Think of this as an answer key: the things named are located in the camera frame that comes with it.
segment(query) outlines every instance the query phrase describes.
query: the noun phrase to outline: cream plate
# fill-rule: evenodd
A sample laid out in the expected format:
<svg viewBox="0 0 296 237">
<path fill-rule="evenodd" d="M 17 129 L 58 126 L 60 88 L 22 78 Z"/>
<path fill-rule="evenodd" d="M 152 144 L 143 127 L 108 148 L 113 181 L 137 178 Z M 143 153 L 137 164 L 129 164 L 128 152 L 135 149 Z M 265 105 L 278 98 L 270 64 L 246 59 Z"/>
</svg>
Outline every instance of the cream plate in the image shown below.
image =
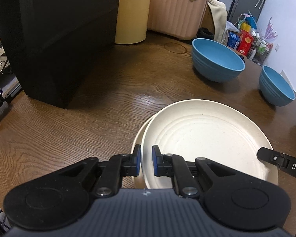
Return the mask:
<svg viewBox="0 0 296 237">
<path fill-rule="evenodd" d="M 159 111 L 141 142 L 141 168 L 147 188 L 171 188 L 168 177 L 155 177 L 152 146 L 186 161 L 205 157 L 277 184 L 277 167 L 257 159 L 261 147 L 273 149 L 259 127 L 239 111 L 209 100 L 184 100 Z"/>
<path fill-rule="evenodd" d="M 144 135 L 144 132 L 146 130 L 146 127 L 148 125 L 148 123 L 150 122 L 150 120 L 154 117 L 154 115 L 149 118 L 143 125 L 142 127 L 139 129 L 135 139 L 134 139 L 134 142 L 133 142 L 133 145 L 132 145 L 132 149 L 131 149 L 131 152 L 130 153 L 133 153 L 134 151 L 134 148 L 135 148 L 135 145 L 136 144 L 141 144 L 141 141 L 143 139 L 143 135 Z M 134 186 L 136 189 L 144 189 L 146 188 L 146 185 L 145 185 L 145 180 L 144 180 L 144 177 L 143 177 L 143 172 L 140 168 L 139 170 L 139 176 L 132 176 L 132 179 L 133 179 L 133 183 L 134 183 Z"/>
</svg>

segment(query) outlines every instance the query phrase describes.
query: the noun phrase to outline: suitcase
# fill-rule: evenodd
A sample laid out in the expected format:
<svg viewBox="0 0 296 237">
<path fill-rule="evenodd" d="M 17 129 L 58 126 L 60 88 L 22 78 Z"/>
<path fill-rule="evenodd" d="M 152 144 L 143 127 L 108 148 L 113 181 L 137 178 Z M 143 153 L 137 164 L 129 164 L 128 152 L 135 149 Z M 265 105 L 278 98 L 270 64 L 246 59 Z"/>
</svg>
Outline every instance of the suitcase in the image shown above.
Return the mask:
<svg viewBox="0 0 296 237">
<path fill-rule="evenodd" d="M 194 38 L 208 0 L 150 0 L 147 28 L 183 40 Z"/>
</svg>

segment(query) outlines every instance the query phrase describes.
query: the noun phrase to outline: wall socket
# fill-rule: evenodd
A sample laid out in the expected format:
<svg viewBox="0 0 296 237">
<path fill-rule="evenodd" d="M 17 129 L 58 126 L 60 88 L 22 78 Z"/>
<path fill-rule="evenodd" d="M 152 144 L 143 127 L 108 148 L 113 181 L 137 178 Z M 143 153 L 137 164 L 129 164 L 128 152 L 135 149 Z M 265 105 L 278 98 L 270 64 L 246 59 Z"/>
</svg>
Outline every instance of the wall socket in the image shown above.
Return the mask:
<svg viewBox="0 0 296 237">
<path fill-rule="evenodd" d="M 287 82 L 287 83 L 290 85 L 290 87 L 294 90 L 292 84 L 290 83 L 290 81 L 289 81 L 287 75 L 285 74 L 285 72 L 284 72 L 283 70 L 281 71 L 280 75 L 286 80 L 286 82 Z"/>
</svg>

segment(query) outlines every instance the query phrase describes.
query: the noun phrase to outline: refrigerator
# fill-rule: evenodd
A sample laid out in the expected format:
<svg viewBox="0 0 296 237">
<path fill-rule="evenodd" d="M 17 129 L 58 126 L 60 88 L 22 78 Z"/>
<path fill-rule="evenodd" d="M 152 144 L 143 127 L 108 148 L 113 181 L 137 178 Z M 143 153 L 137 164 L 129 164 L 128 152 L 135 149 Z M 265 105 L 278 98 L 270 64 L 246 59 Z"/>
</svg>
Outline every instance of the refrigerator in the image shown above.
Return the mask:
<svg viewBox="0 0 296 237">
<path fill-rule="evenodd" d="M 231 23 L 235 24 L 238 21 L 238 16 L 243 13 L 250 13 L 253 17 L 256 18 L 256 21 L 258 20 L 261 10 L 263 6 L 259 9 L 261 2 L 258 4 L 257 7 L 255 5 L 257 4 L 258 0 L 232 0 L 231 6 L 228 12 L 227 20 Z"/>
</svg>

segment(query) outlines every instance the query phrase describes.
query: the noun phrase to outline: wooden table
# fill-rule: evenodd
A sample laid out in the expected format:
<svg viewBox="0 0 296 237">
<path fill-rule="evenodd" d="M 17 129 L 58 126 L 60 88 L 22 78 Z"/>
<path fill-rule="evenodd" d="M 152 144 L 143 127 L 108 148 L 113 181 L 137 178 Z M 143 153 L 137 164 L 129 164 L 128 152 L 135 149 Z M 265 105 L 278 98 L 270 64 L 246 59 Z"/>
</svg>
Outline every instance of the wooden table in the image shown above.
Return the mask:
<svg viewBox="0 0 296 237">
<path fill-rule="evenodd" d="M 228 83 L 214 83 L 192 67 L 191 46 L 155 33 L 132 46 L 115 46 L 96 62 L 67 110 L 20 93 L 0 122 L 0 205 L 14 186 L 90 156 L 107 160 L 129 153 L 141 125 L 170 103 L 208 99 L 252 119 L 273 148 L 296 156 L 296 100 L 266 103 L 258 91 L 261 68 L 246 69 Z M 130 179 L 124 183 L 132 187 Z M 296 179 L 279 172 L 291 197 L 285 229 L 296 232 Z"/>
</svg>

